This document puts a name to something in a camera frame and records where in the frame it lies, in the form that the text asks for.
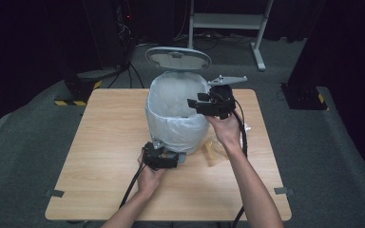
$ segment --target gray lid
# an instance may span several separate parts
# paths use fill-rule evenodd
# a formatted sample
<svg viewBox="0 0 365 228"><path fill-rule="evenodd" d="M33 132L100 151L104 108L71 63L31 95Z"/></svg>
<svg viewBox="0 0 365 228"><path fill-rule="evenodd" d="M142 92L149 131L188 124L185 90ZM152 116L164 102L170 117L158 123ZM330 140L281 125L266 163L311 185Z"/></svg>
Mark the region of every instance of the gray lid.
<svg viewBox="0 0 365 228"><path fill-rule="evenodd" d="M172 71L204 70L212 64L205 53L181 47L154 47L147 50L145 56L154 67Z"/></svg>

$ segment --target white metal stand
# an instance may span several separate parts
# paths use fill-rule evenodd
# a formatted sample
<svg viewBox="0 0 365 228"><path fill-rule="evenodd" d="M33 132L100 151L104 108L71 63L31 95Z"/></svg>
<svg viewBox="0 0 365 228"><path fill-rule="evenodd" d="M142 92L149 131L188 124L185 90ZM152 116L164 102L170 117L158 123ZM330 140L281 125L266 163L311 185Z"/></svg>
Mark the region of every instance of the white metal stand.
<svg viewBox="0 0 365 228"><path fill-rule="evenodd" d="M252 29L258 30L257 40L251 43L257 67L260 71L266 69L265 63L259 52L260 41L268 22L269 13L274 0L268 0L263 15L246 14L221 14L221 13L194 13L194 0L191 0L189 17L188 48L193 48L194 28L214 28L214 29Z"/></svg>

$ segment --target white plastic bag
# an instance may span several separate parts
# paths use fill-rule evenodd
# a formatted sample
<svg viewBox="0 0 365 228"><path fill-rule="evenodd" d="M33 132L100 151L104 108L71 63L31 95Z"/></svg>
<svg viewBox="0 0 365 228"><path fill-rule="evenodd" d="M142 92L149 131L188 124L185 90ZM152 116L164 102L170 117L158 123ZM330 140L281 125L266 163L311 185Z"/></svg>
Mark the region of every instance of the white plastic bag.
<svg viewBox="0 0 365 228"><path fill-rule="evenodd" d="M191 72L166 72L151 84L146 101L146 117L152 138L164 148L190 154L199 146L209 127L202 114L190 108L187 99L197 100L209 85L201 75Z"/></svg>

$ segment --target wooden table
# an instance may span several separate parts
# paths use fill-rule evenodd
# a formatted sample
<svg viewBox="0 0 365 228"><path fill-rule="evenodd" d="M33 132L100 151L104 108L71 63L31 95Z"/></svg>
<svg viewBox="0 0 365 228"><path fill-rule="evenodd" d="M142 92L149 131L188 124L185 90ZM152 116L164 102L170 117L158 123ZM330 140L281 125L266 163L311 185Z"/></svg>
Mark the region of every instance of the wooden table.
<svg viewBox="0 0 365 228"><path fill-rule="evenodd" d="M105 220L117 211L137 168L137 158L150 141L144 106L147 89L96 89L76 132L51 197L47 219ZM234 96L251 126L248 158L264 181L282 220L291 217L280 174L259 110L256 94L235 89ZM168 170L163 182L138 220L234 220L242 203L230 162L209 154L204 143L215 136L210 125L197 151Z"/></svg>

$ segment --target black tape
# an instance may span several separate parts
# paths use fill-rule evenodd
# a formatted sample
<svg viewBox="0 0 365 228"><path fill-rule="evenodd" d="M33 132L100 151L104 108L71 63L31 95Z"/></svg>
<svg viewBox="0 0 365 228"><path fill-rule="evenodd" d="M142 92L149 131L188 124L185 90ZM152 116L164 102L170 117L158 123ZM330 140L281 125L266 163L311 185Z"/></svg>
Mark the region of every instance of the black tape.
<svg viewBox="0 0 365 228"><path fill-rule="evenodd" d="M77 100L55 100L55 104L59 106L86 106L86 101L77 101Z"/></svg>
<svg viewBox="0 0 365 228"><path fill-rule="evenodd" d="M59 190L47 190L46 197L57 197L61 198L65 192Z"/></svg>
<svg viewBox="0 0 365 228"><path fill-rule="evenodd" d="M287 187L274 188L274 190L275 190L275 194L277 194L277 195L285 194L286 197L295 195L295 191L293 191L293 189L287 188Z"/></svg>

